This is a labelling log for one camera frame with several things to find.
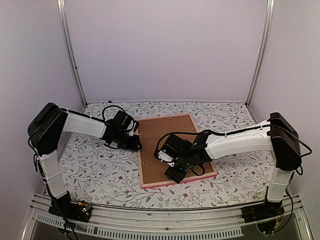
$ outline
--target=wooden frame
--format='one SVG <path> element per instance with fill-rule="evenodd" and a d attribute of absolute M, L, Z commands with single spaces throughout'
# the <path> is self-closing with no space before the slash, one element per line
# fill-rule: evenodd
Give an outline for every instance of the wooden frame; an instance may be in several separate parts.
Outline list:
<path fill-rule="evenodd" d="M 196 132 L 199 132 L 199 129 L 194 121 L 194 118 L 192 117 L 192 115 L 190 113 L 183 113 L 183 114 L 176 114 L 176 115 L 167 115 L 167 116 L 158 116 L 158 117 L 150 117 L 150 118 L 142 118 L 142 119 L 137 119 L 138 122 L 143 122 L 143 121 L 149 121 L 149 120 L 153 120 L 153 119 L 172 119 L 175 117 L 181 117 L 181 116 L 189 116 L 192 123 L 193 123 L 193 127 L 195 129 Z M 138 168 L 139 168 L 139 179 L 140 179 L 140 187 L 141 189 L 149 189 L 149 188 L 159 188 L 159 187 L 166 187 L 166 186 L 170 186 L 170 185 L 176 185 L 177 183 L 174 182 L 173 180 L 166 180 L 166 181 L 161 181 L 161 182 L 157 182 L 157 183 L 144 183 L 144 174 L 143 174 L 143 162 L 142 162 L 142 156 L 141 156 L 141 151 L 139 150 L 137 152 L 138 154 Z M 197 181 L 197 180 L 202 180 L 202 179 L 207 179 L 207 178 L 212 178 L 218 175 L 218 172 L 216 170 L 215 165 L 210 162 L 209 163 L 211 168 L 212 168 L 212 172 L 209 173 L 205 173 L 204 175 L 201 176 L 189 176 L 189 177 L 185 177 L 184 180 L 180 183 L 188 183 L 188 182 L 193 182 L 193 181 Z"/>

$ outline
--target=black mount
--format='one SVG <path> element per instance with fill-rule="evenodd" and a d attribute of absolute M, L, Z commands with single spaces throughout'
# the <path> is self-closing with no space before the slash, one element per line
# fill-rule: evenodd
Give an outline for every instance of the black mount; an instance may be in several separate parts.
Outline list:
<path fill-rule="evenodd" d="M 251 223 L 263 219 L 273 218 L 285 213 L 281 202 L 270 202 L 265 194 L 264 202 L 257 205 L 245 206 L 242 209 L 242 218 L 245 223 Z"/>
<path fill-rule="evenodd" d="M 292 136 L 299 138 L 297 131 L 278 112 L 271 113 L 268 121 L 271 127 L 267 134 L 272 142 L 276 166 L 283 171 L 296 170 L 302 163 L 300 143 Z"/>
<path fill-rule="evenodd" d="M 52 153 L 58 148 L 67 116 L 66 111 L 50 102 L 30 123 L 28 135 L 39 156 Z"/>
<path fill-rule="evenodd" d="M 199 136 L 195 138 L 194 142 L 198 142 L 198 138 Z M 169 156 L 174 156 L 174 166 L 169 166 L 164 175 L 177 184 L 185 178 L 189 170 L 197 176 L 205 174 L 203 164 L 212 161 L 201 144 L 194 145 L 174 134 L 169 135 L 160 150 Z"/>
<path fill-rule="evenodd" d="M 51 196 L 49 213 L 59 217 L 63 217 L 64 215 L 64 217 L 67 219 L 88 223 L 91 217 L 92 207 L 90 204 L 85 203 L 84 201 L 79 203 L 71 202 L 69 192 L 59 199 Z"/>

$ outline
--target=purple wall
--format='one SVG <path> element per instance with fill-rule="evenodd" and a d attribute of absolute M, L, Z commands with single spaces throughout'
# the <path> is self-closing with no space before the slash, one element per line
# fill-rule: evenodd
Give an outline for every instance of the purple wall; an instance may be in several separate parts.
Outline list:
<path fill-rule="evenodd" d="M 44 187 L 27 127 L 47 102 L 81 110 L 57 2 L 0 1 L 0 239 L 16 240 Z"/>
<path fill-rule="evenodd" d="M 276 1 L 251 107 L 258 121 L 271 112 L 282 113 L 314 151 L 303 159 L 304 174 L 296 175 L 292 186 L 301 197 L 314 239 L 320 239 L 319 13 L 319 1 Z"/>
<path fill-rule="evenodd" d="M 68 0 L 88 102 L 245 102 L 267 1 Z"/>

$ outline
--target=enclosure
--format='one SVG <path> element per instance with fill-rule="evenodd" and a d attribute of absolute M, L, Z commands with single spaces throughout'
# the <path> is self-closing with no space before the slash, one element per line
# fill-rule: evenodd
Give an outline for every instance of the enclosure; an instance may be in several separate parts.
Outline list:
<path fill-rule="evenodd" d="M 199 131 L 220 133 L 281 113 L 313 153 L 289 186 L 293 217 L 270 238 L 319 238 L 319 2 L 6 0 L 0 7 L 0 239 L 64 238 L 53 233 L 63 221 L 48 213 L 27 145 L 29 123 L 49 102 L 98 119 L 110 105 L 137 120 L 191 114 Z M 240 211 L 264 201 L 270 152 L 224 156 L 213 162 L 215 177 L 152 189 L 140 187 L 136 152 L 101 139 L 64 133 L 58 156 L 71 198 L 94 204 L 90 222 L 77 223 L 79 239 L 265 237 Z M 288 196 L 283 206 L 287 220 Z"/>

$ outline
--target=metal pole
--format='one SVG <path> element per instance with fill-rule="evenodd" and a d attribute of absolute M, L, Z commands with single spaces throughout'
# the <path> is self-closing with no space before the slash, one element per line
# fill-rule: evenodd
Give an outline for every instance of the metal pole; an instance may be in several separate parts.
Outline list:
<path fill-rule="evenodd" d="M 245 104 L 250 108 L 255 90 L 257 88 L 259 76 L 261 73 L 262 69 L 262 64 L 265 56 L 265 51 L 268 43 L 268 38 L 269 38 L 269 33 L 270 33 L 270 28 L 271 28 L 271 23 L 272 23 L 272 17 L 274 13 L 274 5 L 275 5 L 275 0 L 268 0 L 267 5 L 266 5 L 266 13 L 265 13 L 265 19 L 264 19 L 264 27 L 263 27 L 263 35 L 262 35 L 262 41 L 260 45 L 260 50 L 259 50 L 259 55 L 258 59 L 256 61 L 254 73 L 253 73 L 253 78 L 252 82 L 250 85 L 249 93 L 246 98 Z"/>
<path fill-rule="evenodd" d="M 78 91 L 78 94 L 79 94 L 79 97 L 80 97 L 80 100 L 81 100 L 83 106 L 86 106 L 87 100 L 86 100 L 86 96 L 85 96 L 85 92 L 84 92 L 82 83 L 80 81 L 80 76 L 79 76 L 79 72 L 78 72 L 78 68 L 77 68 L 77 64 L 76 64 L 74 50 L 73 50 L 72 44 L 71 44 L 65 0 L 57 0 L 57 4 L 58 4 L 58 11 L 59 11 L 60 22 L 61 22 L 61 27 L 62 27 L 62 33 L 63 33 L 63 37 L 64 37 L 64 41 L 65 41 L 66 50 L 67 50 L 67 53 L 69 56 L 69 61 L 71 64 L 71 69 L 72 69 L 76 89 Z"/>

